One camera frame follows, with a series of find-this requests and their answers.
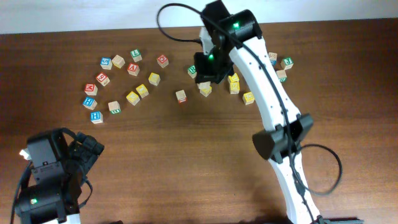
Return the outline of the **red side wooden block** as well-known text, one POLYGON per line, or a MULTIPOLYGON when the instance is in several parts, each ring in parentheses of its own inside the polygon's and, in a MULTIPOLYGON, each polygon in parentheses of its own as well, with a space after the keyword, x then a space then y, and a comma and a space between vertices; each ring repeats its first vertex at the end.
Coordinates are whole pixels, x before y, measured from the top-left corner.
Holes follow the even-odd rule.
POLYGON ((176 95, 177 100, 178 100, 179 103, 183 103, 183 102, 185 102, 187 100, 187 96, 186 96, 184 90, 176 91, 175 95, 176 95))

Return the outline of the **red C letter block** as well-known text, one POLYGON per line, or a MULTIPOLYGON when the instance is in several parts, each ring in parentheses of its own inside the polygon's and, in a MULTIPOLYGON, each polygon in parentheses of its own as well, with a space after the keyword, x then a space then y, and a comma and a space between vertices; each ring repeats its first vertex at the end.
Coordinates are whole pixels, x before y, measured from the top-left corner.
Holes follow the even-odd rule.
POLYGON ((162 68, 165 68, 169 64, 169 59, 165 55, 160 55, 157 57, 157 63, 162 68))

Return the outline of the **red I letter block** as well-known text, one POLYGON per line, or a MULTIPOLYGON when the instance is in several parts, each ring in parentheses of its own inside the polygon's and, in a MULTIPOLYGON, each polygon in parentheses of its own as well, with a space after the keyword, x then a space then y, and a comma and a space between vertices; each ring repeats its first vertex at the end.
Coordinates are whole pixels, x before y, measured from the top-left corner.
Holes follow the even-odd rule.
POLYGON ((198 83, 198 88, 201 89, 206 89, 209 88, 211 85, 211 82, 202 82, 202 83, 198 83))

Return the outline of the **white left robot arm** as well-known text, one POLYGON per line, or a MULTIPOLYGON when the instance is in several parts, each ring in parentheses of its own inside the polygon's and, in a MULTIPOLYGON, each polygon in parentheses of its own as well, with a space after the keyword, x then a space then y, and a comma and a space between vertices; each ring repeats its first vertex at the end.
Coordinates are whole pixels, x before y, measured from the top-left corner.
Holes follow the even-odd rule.
POLYGON ((80 223, 79 202, 87 174, 104 150, 94 137, 67 128, 27 140, 20 154, 28 165, 18 183, 12 214, 21 223, 80 223))

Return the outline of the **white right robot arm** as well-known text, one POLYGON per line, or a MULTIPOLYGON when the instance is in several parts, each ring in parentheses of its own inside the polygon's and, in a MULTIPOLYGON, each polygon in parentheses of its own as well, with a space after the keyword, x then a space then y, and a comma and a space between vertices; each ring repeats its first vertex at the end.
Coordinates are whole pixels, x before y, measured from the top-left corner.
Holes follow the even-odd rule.
POLYGON ((261 114, 264 129, 252 136, 259 155, 277 175, 291 223, 317 223, 320 212, 308 190, 302 168, 301 141, 313 125, 286 94, 268 58, 261 28, 253 13, 230 14, 221 1, 199 13, 204 28, 202 52, 194 55, 197 83, 219 83, 237 67, 261 114))

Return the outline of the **green R letter block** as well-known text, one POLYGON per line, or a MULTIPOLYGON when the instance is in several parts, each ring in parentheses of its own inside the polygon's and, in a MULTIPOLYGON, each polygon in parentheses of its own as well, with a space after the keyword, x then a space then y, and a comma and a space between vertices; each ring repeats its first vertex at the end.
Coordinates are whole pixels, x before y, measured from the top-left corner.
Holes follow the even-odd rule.
POLYGON ((195 66, 194 66, 194 65, 190 66, 190 67, 188 68, 188 70, 187 70, 187 73, 188 73, 188 75, 189 75, 191 78, 195 78, 196 75, 197 75, 197 70, 196 70, 195 66))

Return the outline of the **yellow block near R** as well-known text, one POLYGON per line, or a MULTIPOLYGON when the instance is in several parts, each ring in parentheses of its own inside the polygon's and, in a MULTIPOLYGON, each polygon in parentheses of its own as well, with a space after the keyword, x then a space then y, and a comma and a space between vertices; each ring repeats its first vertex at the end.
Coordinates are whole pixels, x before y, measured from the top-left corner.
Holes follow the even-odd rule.
POLYGON ((204 97, 207 97, 211 92, 212 92, 212 87, 211 87, 211 86, 209 86, 208 88, 202 88, 202 89, 200 89, 200 93, 201 93, 204 97))

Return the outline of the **yellow block upper middle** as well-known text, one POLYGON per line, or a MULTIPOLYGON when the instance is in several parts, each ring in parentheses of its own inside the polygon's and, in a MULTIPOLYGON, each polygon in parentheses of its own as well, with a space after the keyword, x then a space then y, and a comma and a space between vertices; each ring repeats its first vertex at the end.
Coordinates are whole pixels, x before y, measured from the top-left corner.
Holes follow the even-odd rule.
POLYGON ((239 82, 239 77, 237 73, 234 73, 233 75, 230 75, 228 77, 228 83, 236 83, 239 82))

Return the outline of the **yellow block lower middle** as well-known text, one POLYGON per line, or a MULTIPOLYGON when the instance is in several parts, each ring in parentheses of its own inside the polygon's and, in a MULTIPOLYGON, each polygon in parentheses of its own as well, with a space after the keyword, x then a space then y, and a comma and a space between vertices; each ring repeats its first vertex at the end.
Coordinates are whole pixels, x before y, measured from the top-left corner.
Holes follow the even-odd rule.
POLYGON ((229 84, 229 92, 232 95, 238 94, 240 92, 240 84, 239 84, 239 82, 231 82, 229 84))

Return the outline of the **blue H block lower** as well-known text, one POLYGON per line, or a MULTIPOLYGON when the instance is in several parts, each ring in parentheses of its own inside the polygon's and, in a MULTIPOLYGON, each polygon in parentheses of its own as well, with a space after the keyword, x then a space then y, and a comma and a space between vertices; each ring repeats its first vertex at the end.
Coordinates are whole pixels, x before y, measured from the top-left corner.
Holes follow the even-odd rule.
POLYGON ((90 113, 90 121, 93 124, 100 124, 103 122, 103 115, 100 111, 94 111, 90 113))

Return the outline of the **blue h block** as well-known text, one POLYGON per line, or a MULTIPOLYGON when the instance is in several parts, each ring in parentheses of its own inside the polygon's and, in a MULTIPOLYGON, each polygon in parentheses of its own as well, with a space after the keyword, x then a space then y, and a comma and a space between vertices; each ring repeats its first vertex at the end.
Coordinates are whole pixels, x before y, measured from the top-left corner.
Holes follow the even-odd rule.
POLYGON ((89 109, 89 110, 94 110, 94 109, 96 108, 97 102, 95 101, 94 98, 91 98, 91 97, 88 97, 88 96, 87 96, 87 97, 83 100, 82 105, 83 105, 85 108, 89 109))
POLYGON ((103 115, 100 111, 94 111, 90 113, 90 121, 93 124, 100 124, 103 122, 103 115))

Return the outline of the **yellow umbrella picture block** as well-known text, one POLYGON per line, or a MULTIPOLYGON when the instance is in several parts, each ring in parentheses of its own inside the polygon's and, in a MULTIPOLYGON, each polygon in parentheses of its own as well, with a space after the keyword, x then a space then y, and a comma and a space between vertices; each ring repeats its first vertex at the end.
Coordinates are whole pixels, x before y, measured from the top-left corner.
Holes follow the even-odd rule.
POLYGON ((254 101, 255 101, 255 98, 251 91, 243 94, 243 102, 245 105, 250 105, 250 104, 254 103, 254 101))

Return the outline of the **blue H block upper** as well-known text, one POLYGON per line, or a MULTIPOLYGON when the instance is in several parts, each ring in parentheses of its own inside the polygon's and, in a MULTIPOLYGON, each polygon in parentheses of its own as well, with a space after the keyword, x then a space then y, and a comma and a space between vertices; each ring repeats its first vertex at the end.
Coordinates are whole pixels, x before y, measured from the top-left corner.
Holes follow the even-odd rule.
POLYGON ((87 97, 83 100, 82 105, 83 105, 85 108, 89 109, 89 110, 94 110, 94 109, 96 108, 97 102, 95 101, 94 98, 91 98, 91 97, 88 97, 88 96, 87 96, 87 97))

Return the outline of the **green E side block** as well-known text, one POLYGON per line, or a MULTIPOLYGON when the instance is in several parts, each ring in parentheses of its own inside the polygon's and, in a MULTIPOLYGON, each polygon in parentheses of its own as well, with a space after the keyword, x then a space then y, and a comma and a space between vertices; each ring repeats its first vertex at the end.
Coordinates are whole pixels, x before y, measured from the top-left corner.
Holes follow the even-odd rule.
POLYGON ((118 114, 121 112, 121 107, 118 101, 109 102, 108 108, 111 114, 118 114))

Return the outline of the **yellow block left cluster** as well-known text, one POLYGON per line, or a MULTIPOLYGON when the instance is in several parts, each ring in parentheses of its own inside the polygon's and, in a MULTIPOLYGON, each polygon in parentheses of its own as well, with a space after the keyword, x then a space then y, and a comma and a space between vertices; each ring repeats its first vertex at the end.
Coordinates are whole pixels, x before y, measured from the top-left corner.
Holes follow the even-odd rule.
POLYGON ((160 83, 160 75, 157 73, 151 73, 148 80, 150 84, 157 86, 160 83))

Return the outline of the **blue X wooden block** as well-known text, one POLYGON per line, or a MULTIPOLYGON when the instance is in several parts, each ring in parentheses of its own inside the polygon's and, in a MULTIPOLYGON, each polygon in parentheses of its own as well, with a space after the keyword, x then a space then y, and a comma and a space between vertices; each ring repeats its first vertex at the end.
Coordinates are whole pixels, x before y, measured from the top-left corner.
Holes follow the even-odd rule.
POLYGON ((276 65, 276 63, 277 63, 277 53, 269 52, 268 56, 269 56, 269 60, 270 60, 271 64, 273 66, 276 65))

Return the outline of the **red M letter block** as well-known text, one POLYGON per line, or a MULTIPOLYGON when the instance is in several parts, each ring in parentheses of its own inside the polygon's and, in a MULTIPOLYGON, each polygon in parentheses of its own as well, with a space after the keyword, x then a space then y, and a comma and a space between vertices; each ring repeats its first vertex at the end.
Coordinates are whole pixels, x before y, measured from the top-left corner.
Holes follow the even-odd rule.
POLYGON ((96 96, 97 92, 98 92, 98 87, 93 84, 93 83, 87 83, 85 85, 85 89, 84 92, 88 95, 88 96, 96 96))

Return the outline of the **green R side block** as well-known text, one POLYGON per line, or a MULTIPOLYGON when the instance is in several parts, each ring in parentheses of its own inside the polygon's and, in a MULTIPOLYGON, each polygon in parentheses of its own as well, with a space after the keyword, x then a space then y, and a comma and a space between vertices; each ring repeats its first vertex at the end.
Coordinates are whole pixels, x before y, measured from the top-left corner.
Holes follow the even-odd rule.
POLYGON ((287 79, 287 74, 286 74, 285 70, 276 71, 276 75, 280 82, 285 82, 287 79))

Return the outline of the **yellow block left lower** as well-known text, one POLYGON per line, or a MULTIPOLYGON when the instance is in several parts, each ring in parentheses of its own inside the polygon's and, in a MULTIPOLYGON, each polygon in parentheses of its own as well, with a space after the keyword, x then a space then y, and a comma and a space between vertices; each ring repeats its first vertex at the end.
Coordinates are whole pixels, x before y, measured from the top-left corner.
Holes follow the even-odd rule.
POLYGON ((132 104, 133 106, 136 106, 137 103, 140 101, 139 95, 137 95, 137 94, 134 93, 133 91, 131 91, 130 93, 127 94, 126 99, 127 99, 128 102, 130 102, 130 104, 132 104))

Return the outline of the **green J letter block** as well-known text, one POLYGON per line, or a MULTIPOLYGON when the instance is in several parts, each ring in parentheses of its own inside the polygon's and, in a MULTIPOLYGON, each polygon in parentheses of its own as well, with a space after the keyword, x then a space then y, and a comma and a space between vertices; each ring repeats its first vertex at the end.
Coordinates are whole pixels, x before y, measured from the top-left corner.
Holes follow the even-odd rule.
POLYGON ((284 70, 288 70, 293 67, 294 62, 291 57, 285 57, 281 60, 280 65, 284 70))

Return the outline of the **yellow block left middle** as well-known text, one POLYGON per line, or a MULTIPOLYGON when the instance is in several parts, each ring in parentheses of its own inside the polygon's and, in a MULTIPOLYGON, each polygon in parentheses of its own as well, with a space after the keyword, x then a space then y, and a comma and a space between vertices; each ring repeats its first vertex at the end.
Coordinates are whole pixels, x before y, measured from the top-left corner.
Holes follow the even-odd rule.
POLYGON ((141 98, 144 98, 149 94, 149 91, 144 84, 141 84, 138 87, 136 87, 136 91, 138 92, 141 98))

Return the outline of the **red 6 number block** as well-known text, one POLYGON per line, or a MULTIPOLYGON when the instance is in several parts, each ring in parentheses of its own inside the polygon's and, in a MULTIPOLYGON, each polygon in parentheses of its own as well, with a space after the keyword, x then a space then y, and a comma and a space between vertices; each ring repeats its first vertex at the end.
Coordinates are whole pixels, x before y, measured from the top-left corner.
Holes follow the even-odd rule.
POLYGON ((103 73, 103 72, 97 74, 96 80, 97 80, 102 86, 106 86, 106 85, 110 82, 109 77, 108 77, 105 73, 103 73))

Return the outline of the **green L letter block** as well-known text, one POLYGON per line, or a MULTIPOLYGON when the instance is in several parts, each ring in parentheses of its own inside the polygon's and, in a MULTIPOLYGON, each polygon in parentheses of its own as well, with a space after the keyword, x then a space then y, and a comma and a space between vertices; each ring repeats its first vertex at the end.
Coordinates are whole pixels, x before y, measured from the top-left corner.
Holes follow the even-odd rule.
POLYGON ((142 55, 139 49, 134 49, 130 51, 130 54, 134 62, 139 62, 142 60, 142 55))

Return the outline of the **red A block left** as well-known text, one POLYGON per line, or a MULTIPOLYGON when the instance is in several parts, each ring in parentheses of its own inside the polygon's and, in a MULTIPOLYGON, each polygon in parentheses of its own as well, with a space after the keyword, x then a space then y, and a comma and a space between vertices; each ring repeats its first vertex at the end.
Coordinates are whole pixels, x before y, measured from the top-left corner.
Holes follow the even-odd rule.
POLYGON ((139 66, 137 65, 137 64, 135 64, 135 63, 130 63, 128 66, 127 66, 127 72, 128 72, 128 74, 130 74, 130 75, 133 75, 133 76, 138 76, 138 74, 139 74, 139 72, 140 72, 140 68, 139 68, 139 66))

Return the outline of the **blue G letter block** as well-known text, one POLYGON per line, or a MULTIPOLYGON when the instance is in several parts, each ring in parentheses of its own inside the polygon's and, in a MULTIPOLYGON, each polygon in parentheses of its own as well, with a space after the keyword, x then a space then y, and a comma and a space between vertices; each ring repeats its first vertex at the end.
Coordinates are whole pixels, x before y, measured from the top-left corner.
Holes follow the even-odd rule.
POLYGON ((113 63, 109 57, 102 57, 100 61, 100 66, 104 70, 112 69, 113 63))

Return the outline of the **plain wooden block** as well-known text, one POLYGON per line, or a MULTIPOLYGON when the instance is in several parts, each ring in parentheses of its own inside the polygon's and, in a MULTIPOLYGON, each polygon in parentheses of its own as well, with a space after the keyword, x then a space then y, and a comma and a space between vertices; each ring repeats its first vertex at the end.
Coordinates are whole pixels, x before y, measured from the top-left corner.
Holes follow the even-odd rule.
POLYGON ((120 55, 115 55, 112 59, 112 63, 117 68, 122 68, 125 64, 125 60, 120 55))

